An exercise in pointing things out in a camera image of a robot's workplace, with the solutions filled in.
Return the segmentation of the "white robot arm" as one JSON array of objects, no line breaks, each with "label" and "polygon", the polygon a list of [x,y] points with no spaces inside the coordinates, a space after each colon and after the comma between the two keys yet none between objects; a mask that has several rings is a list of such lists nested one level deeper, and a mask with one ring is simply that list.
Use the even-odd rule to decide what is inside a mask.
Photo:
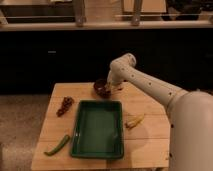
[{"label": "white robot arm", "polygon": [[170,123],[168,171],[213,171],[213,95],[187,91],[135,65],[131,53],[112,60],[107,88],[126,80],[164,107]]}]

